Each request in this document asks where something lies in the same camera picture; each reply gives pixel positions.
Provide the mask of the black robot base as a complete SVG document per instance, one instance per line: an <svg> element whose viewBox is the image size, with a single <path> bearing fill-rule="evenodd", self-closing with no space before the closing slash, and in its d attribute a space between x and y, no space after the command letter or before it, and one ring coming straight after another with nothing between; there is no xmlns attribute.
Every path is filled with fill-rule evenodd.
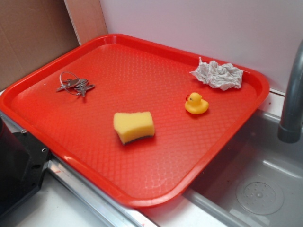
<svg viewBox="0 0 303 227"><path fill-rule="evenodd" d="M11 132L0 121L1 218L41 189L49 157L49 148L30 132Z"/></svg>

